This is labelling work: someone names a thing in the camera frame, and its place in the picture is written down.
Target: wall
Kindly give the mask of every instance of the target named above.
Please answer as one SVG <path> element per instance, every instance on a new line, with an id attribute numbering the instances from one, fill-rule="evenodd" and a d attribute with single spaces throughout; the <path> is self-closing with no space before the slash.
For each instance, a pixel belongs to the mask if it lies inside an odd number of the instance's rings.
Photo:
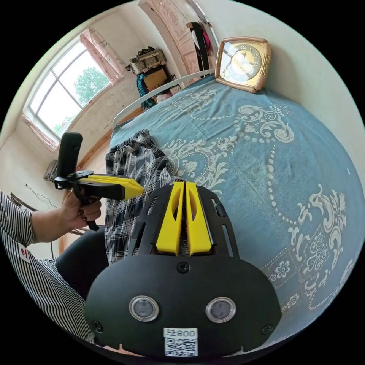
<path id="1" fill-rule="evenodd" d="M 133 30 L 141 37 L 144 48 L 148 46 L 160 48 L 166 57 L 167 71 L 170 75 L 175 74 L 177 78 L 180 78 L 180 74 L 165 41 L 147 14 L 138 6 L 138 3 L 139 0 L 134 0 L 123 4 L 121 6 L 123 16 L 129 22 Z"/>
<path id="2" fill-rule="evenodd" d="M 218 41 L 249 35 L 270 42 L 273 58 L 266 87 L 296 101 L 332 131 L 356 166 L 365 193 L 362 119 L 346 85 L 326 58 L 294 29 L 258 9 L 231 0 L 195 1 Z"/>
<path id="3" fill-rule="evenodd" d="M 80 24 L 78 27 L 67 33 L 64 37 L 62 37 L 52 48 L 48 50 L 48 52 L 37 62 L 37 64 L 33 67 L 31 72 L 25 78 L 24 82 L 20 86 L 18 92 L 16 93 L 10 107 L 8 113 L 6 114 L 3 127 L 0 133 L 0 148 L 4 145 L 6 139 L 9 135 L 15 130 L 16 124 L 21 113 L 21 109 L 24 106 L 29 92 L 36 83 L 36 81 L 41 77 L 44 68 L 47 64 L 52 60 L 53 57 L 57 55 L 58 52 L 62 50 L 62 48 L 69 43 L 72 39 L 74 39 L 78 34 L 80 34 L 90 23 L 97 21 L 98 19 L 103 18 L 104 16 L 110 14 L 114 10 L 107 10 L 97 16 L 91 18 L 87 22 Z"/>
<path id="4" fill-rule="evenodd" d="M 12 133 L 0 150 L 0 189 L 6 195 L 12 192 L 22 201 L 37 210 L 53 209 L 49 201 L 37 197 L 24 185 L 36 193 L 49 198 L 55 206 L 62 203 L 63 192 L 43 179 L 47 166 L 39 159 L 39 154 L 29 149 L 18 133 Z M 53 253 L 58 255 L 58 240 L 53 242 Z M 31 253 L 40 259 L 51 258 L 49 243 L 37 243 L 29 247 Z"/>
<path id="5" fill-rule="evenodd" d="M 44 164 L 48 165 L 51 160 L 57 158 L 58 151 L 54 153 L 49 152 L 40 142 L 39 138 L 31 132 L 28 126 L 24 125 L 22 122 L 16 123 L 14 121 L 19 120 L 21 106 L 24 105 L 28 99 L 28 95 L 31 92 L 33 85 L 35 85 L 39 77 L 42 76 L 43 68 L 57 52 L 81 33 L 86 26 L 91 24 L 111 45 L 126 65 L 128 65 L 129 60 L 144 47 L 141 38 L 125 21 L 120 11 L 120 7 L 114 8 L 103 14 L 102 17 L 99 16 L 91 19 L 89 22 L 77 27 L 70 34 L 63 37 L 46 55 L 43 56 L 32 72 L 29 73 L 15 96 L 6 116 L 4 130 L 2 130 L 1 133 L 3 141 L 6 140 L 10 133 L 15 131 L 25 145 L 38 154 L 38 157 Z M 110 87 L 80 116 L 75 126 L 71 129 L 72 131 L 82 133 L 84 137 L 79 155 L 80 160 L 106 133 L 114 116 L 126 105 L 129 105 L 138 98 L 139 93 L 136 87 L 135 76 L 128 72 L 123 81 L 114 87 Z"/>

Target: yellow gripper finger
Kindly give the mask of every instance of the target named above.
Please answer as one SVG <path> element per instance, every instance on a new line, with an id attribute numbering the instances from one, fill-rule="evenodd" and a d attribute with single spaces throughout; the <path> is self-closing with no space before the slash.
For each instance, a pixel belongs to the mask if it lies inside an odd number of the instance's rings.
<path id="1" fill-rule="evenodd" d="M 186 182 L 186 225 L 189 254 L 208 253 L 212 248 L 197 185 Z"/>
<path id="2" fill-rule="evenodd" d="M 144 192 L 142 186 L 140 186 L 135 180 L 128 178 L 93 174 L 89 175 L 87 178 L 80 179 L 80 181 L 121 185 L 124 187 L 125 199 L 134 198 Z"/>
<path id="3" fill-rule="evenodd" d="M 159 253 L 174 254 L 175 256 L 179 253 L 183 199 L 184 183 L 175 182 L 156 242 L 156 248 Z"/>

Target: window frame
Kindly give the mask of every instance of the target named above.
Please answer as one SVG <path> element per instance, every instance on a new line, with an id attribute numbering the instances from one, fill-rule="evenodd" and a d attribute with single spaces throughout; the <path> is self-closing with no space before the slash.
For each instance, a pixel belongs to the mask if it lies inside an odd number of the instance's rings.
<path id="1" fill-rule="evenodd" d="M 72 61 L 65 67 L 65 69 L 59 74 L 59 76 L 57 76 L 54 71 L 53 71 L 53 67 L 55 65 L 57 65 L 57 63 L 77 44 L 80 43 L 80 35 L 78 35 L 75 39 L 73 39 L 72 41 L 70 41 L 67 45 L 65 45 L 58 53 L 56 56 L 54 56 L 51 61 L 48 63 L 47 67 L 43 70 L 42 74 L 37 78 L 37 81 L 32 89 L 32 91 L 30 92 L 30 95 L 28 97 L 28 100 L 26 102 L 25 105 L 25 114 L 29 114 L 32 116 L 32 121 L 35 122 L 36 124 L 41 124 L 42 127 L 44 127 L 49 133 L 50 135 L 48 135 L 48 137 L 50 137 L 51 139 L 53 139 L 55 142 L 59 143 L 61 141 L 61 137 L 59 135 L 57 135 L 56 132 L 54 132 L 46 122 L 44 122 L 41 117 L 38 115 L 40 109 L 42 108 L 45 100 L 47 99 L 47 96 L 49 95 L 49 93 L 52 91 L 52 89 L 54 88 L 54 86 L 59 83 L 62 88 L 65 90 L 65 92 L 71 97 L 71 99 L 77 104 L 77 106 L 80 108 L 80 112 L 75 116 L 75 118 L 68 124 L 68 127 L 79 117 L 79 115 L 85 110 L 85 108 L 88 106 L 88 104 L 95 98 L 98 97 L 98 95 L 100 93 L 102 93 L 106 88 L 108 88 L 110 86 L 110 81 L 109 83 L 103 87 L 101 90 L 98 91 L 97 94 L 94 95 L 94 97 L 85 105 L 82 106 L 76 99 L 75 97 L 73 97 L 73 95 L 67 90 L 67 88 L 62 84 L 62 82 L 60 81 L 60 78 L 62 77 L 62 75 L 69 69 L 69 67 L 71 67 L 73 65 L 73 63 L 79 58 L 81 57 L 85 52 L 87 52 L 87 49 L 83 50 L 81 53 L 79 53 L 74 59 L 72 59 Z M 40 89 L 40 87 L 43 85 L 45 79 L 48 77 L 49 74 L 53 74 L 53 76 L 56 78 L 55 81 L 52 83 L 52 85 L 49 87 L 49 89 L 47 90 L 47 92 L 45 93 L 42 101 L 40 102 L 40 105 L 38 106 L 38 109 L 36 111 L 34 111 L 31 108 L 31 103 L 33 102 L 38 90 Z"/>

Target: trigger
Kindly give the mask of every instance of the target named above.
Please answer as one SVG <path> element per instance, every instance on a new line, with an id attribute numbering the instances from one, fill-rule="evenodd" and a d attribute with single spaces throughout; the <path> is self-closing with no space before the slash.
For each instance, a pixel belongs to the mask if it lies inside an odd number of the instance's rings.
<path id="1" fill-rule="evenodd" d="M 73 183 L 73 192 L 74 192 L 76 198 L 78 200 L 80 200 L 83 205 L 89 205 L 90 204 L 89 199 L 87 199 L 87 197 L 82 195 L 80 187 L 79 187 L 78 183 L 76 183 L 76 182 Z"/>

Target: bed frame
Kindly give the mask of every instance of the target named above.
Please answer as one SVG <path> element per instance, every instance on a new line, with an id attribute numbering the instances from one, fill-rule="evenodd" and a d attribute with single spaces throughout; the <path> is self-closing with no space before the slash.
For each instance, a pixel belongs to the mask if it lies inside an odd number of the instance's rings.
<path id="1" fill-rule="evenodd" d="M 139 108 L 141 106 L 141 104 L 146 101 L 149 98 L 152 98 L 154 96 L 156 96 L 157 94 L 159 94 L 160 92 L 163 92 L 173 86 L 179 85 L 181 83 L 184 83 L 186 81 L 189 81 L 191 79 L 194 79 L 196 77 L 200 77 L 200 76 L 208 76 L 214 73 L 214 70 L 205 70 L 205 71 L 199 71 L 199 72 L 195 72 L 192 73 L 190 75 L 186 75 L 183 76 L 179 79 L 173 80 L 170 83 L 167 83 L 165 85 L 162 85 L 160 87 L 158 87 L 157 89 L 149 92 L 148 94 L 146 94 L 145 96 L 142 96 L 141 98 L 137 99 L 135 102 L 133 102 L 132 104 L 128 105 L 127 107 L 125 107 L 122 111 L 120 111 L 114 118 L 113 120 L 113 130 L 114 128 L 117 126 L 118 122 L 121 121 L 126 115 L 130 114 L 131 112 L 133 112 L 135 109 Z"/>

